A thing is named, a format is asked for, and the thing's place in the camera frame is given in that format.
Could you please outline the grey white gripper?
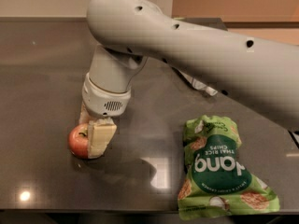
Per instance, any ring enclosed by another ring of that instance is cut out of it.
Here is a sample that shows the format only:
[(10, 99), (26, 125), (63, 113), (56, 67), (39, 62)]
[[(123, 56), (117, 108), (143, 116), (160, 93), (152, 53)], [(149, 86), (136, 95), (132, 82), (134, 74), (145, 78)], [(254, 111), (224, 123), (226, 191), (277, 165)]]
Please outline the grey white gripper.
[(112, 118), (92, 120), (93, 117), (117, 117), (126, 109), (131, 91), (114, 93), (105, 91), (93, 84), (86, 75), (82, 87), (82, 101), (79, 124), (88, 123), (88, 158), (101, 157), (112, 140), (117, 125)]

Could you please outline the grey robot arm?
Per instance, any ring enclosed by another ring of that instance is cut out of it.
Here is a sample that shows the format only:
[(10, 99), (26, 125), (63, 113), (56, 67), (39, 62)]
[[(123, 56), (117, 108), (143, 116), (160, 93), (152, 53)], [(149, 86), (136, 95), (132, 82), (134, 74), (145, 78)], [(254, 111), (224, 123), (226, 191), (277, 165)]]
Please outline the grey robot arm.
[(121, 115), (152, 57), (299, 131), (298, 47), (174, 20), (147, 0), (91, 0), (87, 23), (98, 42), (82, 88), (91, 116)]

